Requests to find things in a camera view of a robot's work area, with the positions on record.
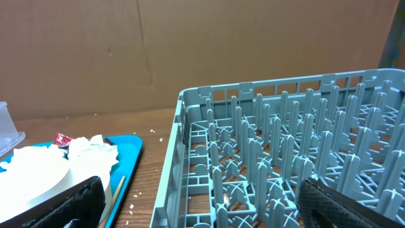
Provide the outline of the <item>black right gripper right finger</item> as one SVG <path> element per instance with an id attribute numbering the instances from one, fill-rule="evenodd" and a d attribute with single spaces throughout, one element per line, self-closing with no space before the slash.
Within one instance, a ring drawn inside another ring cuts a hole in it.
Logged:
<path id="1" fill-rule="evenodd" d="M 297 206 L 305 227 L 403 227 L 312 178 L 301 182 Z"/>

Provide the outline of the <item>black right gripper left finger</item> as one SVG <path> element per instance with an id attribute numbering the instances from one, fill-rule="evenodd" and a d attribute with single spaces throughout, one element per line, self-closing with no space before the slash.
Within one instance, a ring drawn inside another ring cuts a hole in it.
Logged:
<path id="1" fill-rule="evenodd" d="M 4 222 L 1 228 L 97 227 L 106 206 L 102 180 L 92 176 Z"/>

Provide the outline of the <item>white napkin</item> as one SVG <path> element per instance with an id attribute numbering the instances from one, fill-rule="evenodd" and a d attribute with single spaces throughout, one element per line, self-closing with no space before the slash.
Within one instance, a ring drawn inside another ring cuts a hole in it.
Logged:
<path id="1" fill-rule="evenodd" d="M 78 137 L 72 139 L 68 148 L 67 158 L 71 162 L 80 162 L 86 165 L 96 165 L 111 170 L 112 166 L 117 164 L 118 146 L 111 145 L 104 141 L 101 135 Z"/>

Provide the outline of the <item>pale green bowl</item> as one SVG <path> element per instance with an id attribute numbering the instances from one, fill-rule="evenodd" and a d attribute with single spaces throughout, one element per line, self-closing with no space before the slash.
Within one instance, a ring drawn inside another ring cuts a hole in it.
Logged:
<path id="1" fill-rule="evenodd" d="M 27 146 L 15 149 L 11 161 L 1 168 L 1 222 L 45 202 L 92 176 L 102 180 L 106 206 L 111 205 L 110 174 L 107 168 L 71 162 L 59 148 Z"/>

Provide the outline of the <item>red snack wrapper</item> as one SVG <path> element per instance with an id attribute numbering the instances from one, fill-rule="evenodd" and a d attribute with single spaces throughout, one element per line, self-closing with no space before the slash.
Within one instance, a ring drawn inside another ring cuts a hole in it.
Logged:
<path id="1" fill-rule="evenodd" d="M 53 144 L 57 145 L 58 147 L 69 146 L 72 140 L 73 138 L 59 132 L 56 134 Z"/>

